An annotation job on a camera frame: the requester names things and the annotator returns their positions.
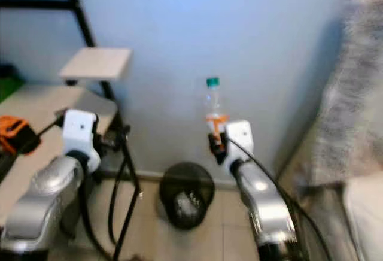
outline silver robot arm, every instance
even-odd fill
[[[14,205],[0,239],[2,254],[30,254],[31,260],[46,258],[59,229],[62,213],[75,199],[84,180],[84,164],[81,163],[85,163],[88,172],[93,172],[100,163],[100,157],[93,148],[96,124],[97,116],[93,113],[66,112],[64,155],[56,157],[37,172],[28,191]]]
[[[274,183],[234,143],[247,152],[253,152],[250,124],[246,120],[230,122],[223,140],[224,151],[212,144],[217,162],[231,173],[249,211],[251,227],[256,240],[260,261],[304,260],[297,243],[296,231],[287,204]]]

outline beige floor tile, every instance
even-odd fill
[[[94,233],[101,243],[101,245],[108,251],[112,252],[114,246],[108,237],[108,211],[110,204],[110,196],[113,189],[113,180],[104,180],[100,186],[96,186],[92,192],[92,195],[88,200],[88,208],[90,215],[90,222],[92,224]],[[124,222],[125,215],[129,208],[130,200],[132,198],[134,187],[131,183],[122,182],[117,194],[114,210],[114,233],[117,238],[122,224]],[[78,222],[76,230],[76,239],[70,242],[71,246],[78,248],[93,249],[94,246],[89,241],[83,223],[81,219]]]
[[[258,261],[250,228],[223,226],[223,261]]]
[[[159,183],[141,181],[142,196],[138,198],[135,213],[141,216],[156,216],[156,202],[159,198]]]
[[[247,208],[236,190],[223,191],[223,223],[250,227]]]
[[[166,255],[156,261],[222,261],[222,226],[205,224],[185,232],[169,227]]]
[[[223,224],[223,190],[216,190],[213,201],[206,213],[203,223],[208,226],[219,226]]]
[[[100,255],[95,250],[80,250],[60,247],[51,250],[48,261],[98,261]]]
[[[166,256],[169,227],[158,217],[133,216],[128,228],[120,259],[137,254],[144,260],[157,261]]]

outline table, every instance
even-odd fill
[[[63,67],[65,80],[119,80],[132,56],[128,48],[85,47]]]
[[[97,132],[104,134],[112,122],[117,106],[85,88],[76,86],[41,86],[26,84],[0,104],[0,116],[10,115],[28,120],[35,132],[55,120],[54,113],[62,108],[76,108],[98,115]],[[0,226],[16,201],[27,191],[34,173],[57,155],[62,154],[62,130],[53,127],[42,136],[42,143],[28,156],[19,156],[0,183]]]

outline metal stand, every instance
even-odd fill
[[[86,22],[85,15],[83,13],[83,9],[81,8],[81,4],[79,0],[0,0],[0,8],[33,8],[37,10],[68,10],[72,11],[77,19],[78,25],[80,26],[81,33],[83,34],[83,38],[88,47],[96,47],[95,41],[90,33],[90,29]],[[75,85],[77,80],[67,80],[67,85]],[[107,99],[115,101],[113,90],[108,81],[100,81],[100,86],[104,92],[104,95]],[[123,131],[124,123],[121,117],[119,110],[117,109],[117,113],[114,117],[114,120],[111,124],[111,128],[117,129],[118,132]],[[130,202],[129,209],[127,211],[127,215],[124,221],[124,225],[121,230],[121,234],[118,238],[115,252],[113,255],[113,260],[118,260],[118,257],[121,252],[121,248],[123,245],[123,241],[126,235],[127,228],[129,226],[130,218],[133,213],[133,209],[137,200],[137,197],[141,191],[139,180],[136,176],[135,168],[130,157],[129,149],[126,144],[126,136],[119,136],[121,138],[121,151],[124,155],[124,160],[126,161],[125,165],[127,166],[130,177],[135,186],[135,190],[133,193],[133,198]]]

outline water bottle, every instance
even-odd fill
[[[222,145],[221,134],[224,133],[224,128],[229,116],[222,109],[222,97],[220,94],[220,79],[211,77],[206,79],[208,92],[205,99],[206,107],[206,122],[210,134],[215,139],[216,145]]]

